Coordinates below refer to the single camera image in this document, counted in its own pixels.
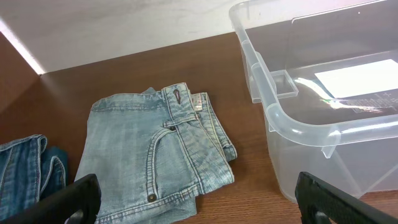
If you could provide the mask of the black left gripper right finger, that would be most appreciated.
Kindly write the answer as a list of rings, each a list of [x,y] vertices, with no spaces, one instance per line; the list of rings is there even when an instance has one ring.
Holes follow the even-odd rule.
[[[397,224],[397,218],[308,172],[299,173],[295,198],[304,224]]]

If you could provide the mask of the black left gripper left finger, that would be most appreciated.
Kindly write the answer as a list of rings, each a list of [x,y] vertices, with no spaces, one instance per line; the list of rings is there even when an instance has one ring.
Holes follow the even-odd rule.
[[[2,224],[94,224],[101,206],[95,174],[88,174],[32,207],[3,220]]]

